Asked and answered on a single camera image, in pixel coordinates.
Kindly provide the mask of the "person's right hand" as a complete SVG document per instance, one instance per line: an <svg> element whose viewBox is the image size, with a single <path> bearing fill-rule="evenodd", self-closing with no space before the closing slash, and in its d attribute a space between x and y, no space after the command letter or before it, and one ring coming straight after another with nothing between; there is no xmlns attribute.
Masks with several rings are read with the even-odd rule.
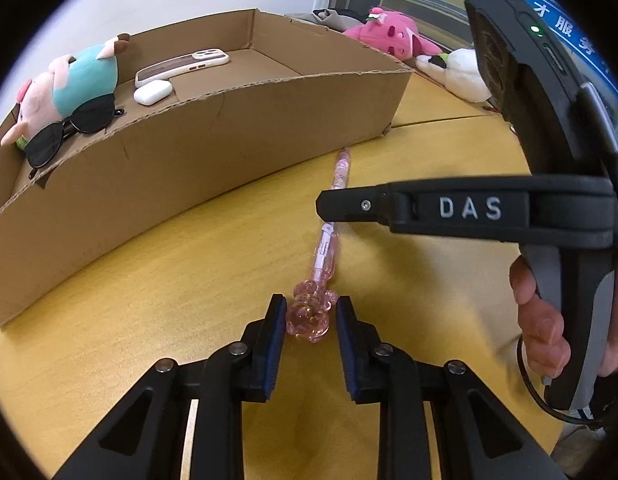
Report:
<svg viewBox="0 0 618 480"><path fill-rule="evenodd" d="M571 356L569 344L563 337L562 315L538 296L536 281L522 257L510 266L510 287L518 305L518 325L530 367L543 376L558 377ZM612 319L598 374L606 377L615 372L618 372L618 266Z"/></svg>

